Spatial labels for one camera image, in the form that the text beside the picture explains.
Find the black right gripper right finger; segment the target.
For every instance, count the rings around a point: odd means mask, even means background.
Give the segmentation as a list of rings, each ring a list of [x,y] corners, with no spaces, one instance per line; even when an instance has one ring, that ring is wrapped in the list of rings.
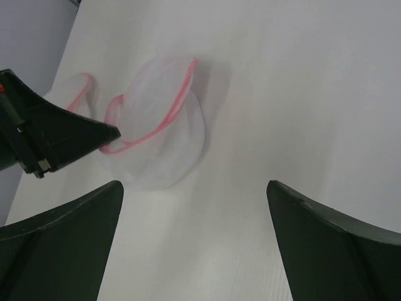
[[[400,233],[277,180],[266,194],[293,300],[400,300]]]

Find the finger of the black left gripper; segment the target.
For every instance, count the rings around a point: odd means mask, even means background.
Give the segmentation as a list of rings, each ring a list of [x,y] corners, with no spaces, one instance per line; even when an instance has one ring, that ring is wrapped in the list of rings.
[[[19,164],[42,178],[119,137],[115,126],[53,105],[1,71],[1,169]]]

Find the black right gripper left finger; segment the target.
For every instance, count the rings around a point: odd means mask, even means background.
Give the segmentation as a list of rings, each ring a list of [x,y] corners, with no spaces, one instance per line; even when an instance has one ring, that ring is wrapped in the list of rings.
[[[123,195],[111,181],[1,227],[1,300],[96,300]]]

